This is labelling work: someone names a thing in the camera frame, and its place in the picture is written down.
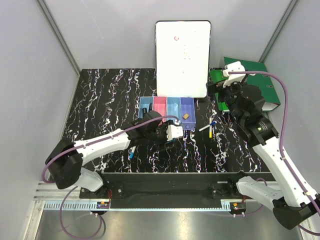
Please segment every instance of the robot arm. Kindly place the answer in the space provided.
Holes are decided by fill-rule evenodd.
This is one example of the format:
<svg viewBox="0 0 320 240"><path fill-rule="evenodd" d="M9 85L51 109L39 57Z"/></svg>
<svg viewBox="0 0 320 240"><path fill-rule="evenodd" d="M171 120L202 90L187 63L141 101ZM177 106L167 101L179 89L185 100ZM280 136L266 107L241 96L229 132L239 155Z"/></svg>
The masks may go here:
<svg viewBox="0 0 320 240"><path fill-rule="evenodd" d="M273 211L276 219L287 229L292 229L316 213L308 196L318 206L320 197L300 174L291 158L284 151L285 159L308 192L304 192L285 164L279 151L279 134L273 124L262 114L265 99L257 86L243 82L245 74L240 62L229 64L222 71L225 81L209 82L208 95L219 93L219 101L225 102L234 117L239 135L262 158L277 181L280 190L274 190L253 180L244 172L229 180L228 190L234 196L244 195L255 199Z"/></svg>
<svg viewBox="0 0 320 240"><path fill-rule="evenodd" d="M106 135L75 142L63 138L45 161L45 164L48 164L63 151L77 148L64 154L48 167L58 189L75 185L94 192L97 197L104 196L108 190L108 183L104 182L99 173L84 168L85 164L108 153L143 144L145 139L154 141L159 150L165 150L174 145L175 139L183 137L182 126L174 124L172 120L162 124L161 120L150 122L155 118L162 117L159 113L150 111L142 119L138 118Z"/></svg>

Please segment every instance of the light blue compartment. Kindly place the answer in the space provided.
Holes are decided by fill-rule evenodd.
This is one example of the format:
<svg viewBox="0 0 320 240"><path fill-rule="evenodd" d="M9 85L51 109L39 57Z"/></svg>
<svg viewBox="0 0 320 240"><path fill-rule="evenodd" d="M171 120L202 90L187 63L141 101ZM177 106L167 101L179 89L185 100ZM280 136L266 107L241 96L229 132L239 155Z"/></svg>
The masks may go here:
<svg viewBox="0 0 320 240"><path fill-rule="evenodd" d="M166 104L166 114L177 116L179 118L179 121L181 122L180 97L167 97ZM175 118L171 117L167 118L167 121L168 120L173 120L173 122L176 121Z"/></svg>
<svg viewBox="0 0 320 240"><path fill-rule="evenodd" d="M183 130L193 130L196 127L195 101L192 97L181 97L181 125Z"/></svg>
<svg viewBox="0 0 320 240"><path fill-rule="evenodd" d="M146 108L146 111L149 112L149 106L150 104L153 105L154 103L154 97L153 96L142 96L140 97L140 103L139 103L139 112L138 112L138 118L142 119L142 109Z"/></svg>

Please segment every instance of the white marker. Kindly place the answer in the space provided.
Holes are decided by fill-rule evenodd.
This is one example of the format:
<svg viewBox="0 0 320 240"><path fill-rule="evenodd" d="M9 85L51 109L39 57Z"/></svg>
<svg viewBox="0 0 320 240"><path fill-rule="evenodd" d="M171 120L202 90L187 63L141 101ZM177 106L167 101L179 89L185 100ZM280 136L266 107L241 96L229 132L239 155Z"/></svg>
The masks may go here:
<svg viewBox="0 0 320 240"><path fill-rule="evenodd" d="M209 125L207 125L207 126L204 126L203 128L200 128L200 129L198 130L198 132L202 132L203 130L210 128L210 126L213 126L213 125L215 125L216 123L217 123L217 122L213 121L211 124L209 124Z"/></svg>

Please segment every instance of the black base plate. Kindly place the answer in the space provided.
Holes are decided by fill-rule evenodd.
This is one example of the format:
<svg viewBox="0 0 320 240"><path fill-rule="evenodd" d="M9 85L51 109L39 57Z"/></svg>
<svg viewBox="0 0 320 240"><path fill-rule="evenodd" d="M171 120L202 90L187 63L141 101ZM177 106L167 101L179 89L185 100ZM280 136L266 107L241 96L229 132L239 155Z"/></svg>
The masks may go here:
<svg viewBox="0 0 320 240"><path fill-rule="evenodd" d="M226 182L233 174L236 173L104 173L103 177L112 190L112 209L220 208L222 198L213 195L211 186L220 188L217 182ZM248 175L274 181L270 173ZM79 197L97 198L87 191L80 191Z"/></svg>

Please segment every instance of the blue marker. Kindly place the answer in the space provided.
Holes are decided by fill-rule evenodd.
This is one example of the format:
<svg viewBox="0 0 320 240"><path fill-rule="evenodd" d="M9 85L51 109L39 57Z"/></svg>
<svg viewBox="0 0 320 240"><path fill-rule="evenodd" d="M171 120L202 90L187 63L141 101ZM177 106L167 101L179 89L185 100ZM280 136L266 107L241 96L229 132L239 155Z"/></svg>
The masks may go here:
<svg viewBox="0 0 320 240"><path fill-rule="evenodd" d="M131 153L130 153L130 156L129 156L130 159L132 159L134 157L135 150L136 150L136 146L133 146L131 148Z"/></svg>

